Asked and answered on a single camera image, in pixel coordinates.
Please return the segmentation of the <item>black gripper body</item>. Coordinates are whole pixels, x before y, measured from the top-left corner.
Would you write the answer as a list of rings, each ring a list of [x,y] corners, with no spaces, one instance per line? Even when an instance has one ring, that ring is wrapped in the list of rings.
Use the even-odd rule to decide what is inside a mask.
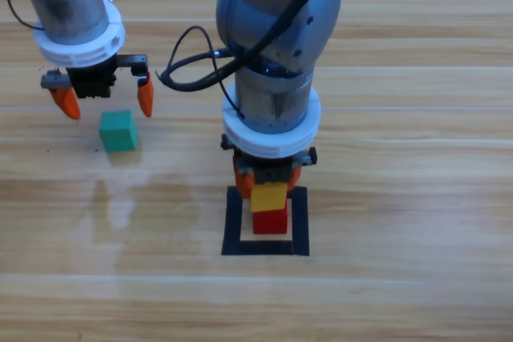
[[[42,76],[41,86],[50,91],[72,88],[79,99],[109,98],[117,79],[115,72],[119,68],[129,68],[131,75],[137,78],[138,87],[147,84],[147,55],[114,54],[93,66],[67,67],[65,74],[59,68],[49,70]]]
[[[288,182],[294,167],[308,167],[317,164],[317,149],[310,147],[284,158],[270,159],[243,152],[226,134],[222,134],[220,147],[233,150],[234,167],[241,172],[251,171],[255,184]]]

